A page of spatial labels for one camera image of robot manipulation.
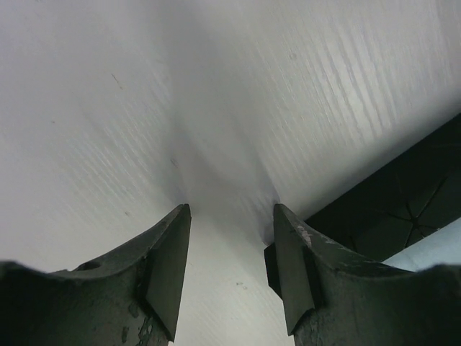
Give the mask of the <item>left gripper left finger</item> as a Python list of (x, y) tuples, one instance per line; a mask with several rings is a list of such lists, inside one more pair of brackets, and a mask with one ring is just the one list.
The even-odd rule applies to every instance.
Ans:
[(191, 212), (155, 226), (74, 270), (1, 263), (3, 345), (167, 345), (176, 334)]

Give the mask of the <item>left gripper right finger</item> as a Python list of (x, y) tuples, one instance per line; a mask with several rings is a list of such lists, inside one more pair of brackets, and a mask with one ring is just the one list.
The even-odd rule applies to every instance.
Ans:
[(368, 259), (273, 209), (264, 251), (296, 345), (458, 345), (460, 267), (410, 272)]

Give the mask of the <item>light blue cloth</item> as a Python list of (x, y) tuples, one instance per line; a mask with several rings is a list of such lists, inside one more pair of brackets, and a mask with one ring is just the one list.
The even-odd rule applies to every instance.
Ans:
[(461, 220), (450, 223), (383, 262), (416, 272), (435, 265), (461, 263)]

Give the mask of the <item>black glasses case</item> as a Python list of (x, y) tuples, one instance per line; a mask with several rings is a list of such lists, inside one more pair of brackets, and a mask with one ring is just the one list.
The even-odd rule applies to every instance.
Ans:
[(455, 116), (306, 223), (382, 261), (459, 217), (460, 116)]

